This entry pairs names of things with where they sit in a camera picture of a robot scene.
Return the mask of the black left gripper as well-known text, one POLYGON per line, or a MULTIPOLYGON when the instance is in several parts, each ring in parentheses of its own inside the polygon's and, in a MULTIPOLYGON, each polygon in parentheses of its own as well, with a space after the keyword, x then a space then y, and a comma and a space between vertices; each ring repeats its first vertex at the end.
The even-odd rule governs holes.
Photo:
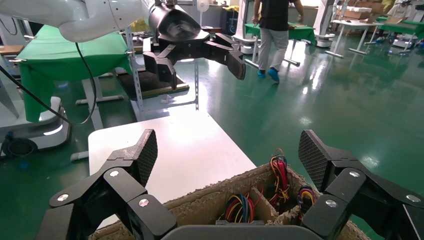
POLYGON ((238 80, 246 76, 240 44, 222 33, 210 34, 178 5, 160 3, 152 7, 149 27, 158 43, 159 55, 151 47, 143 47, 145 70, 155 74, 159 81, 177 88, 174 62, 185 59, 205 58, 227 66, 238 80))

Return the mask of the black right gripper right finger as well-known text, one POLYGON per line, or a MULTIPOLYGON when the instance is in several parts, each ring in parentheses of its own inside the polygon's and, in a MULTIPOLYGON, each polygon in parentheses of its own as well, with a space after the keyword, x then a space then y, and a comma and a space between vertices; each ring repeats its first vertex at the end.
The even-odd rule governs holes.
POLYGON ((424 237, 424 198, 370 172, 351 152, 324 144, 304 130, 298 157, 320 197, 302 225, 324 240, 334 240, 352 215, 386 240, 424 237))

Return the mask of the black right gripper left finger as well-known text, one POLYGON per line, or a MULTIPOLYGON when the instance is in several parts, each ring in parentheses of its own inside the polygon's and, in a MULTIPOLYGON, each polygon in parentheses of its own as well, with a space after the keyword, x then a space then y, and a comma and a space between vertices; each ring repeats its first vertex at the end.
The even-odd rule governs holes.
POLYGON ((114 215, 137 240, 162 239, 177 219, 146 188, 157 157, 156 133, 146 129, 135 145, 113 151, 97 172, 56 193, 36 238, 86 240, 114 215))

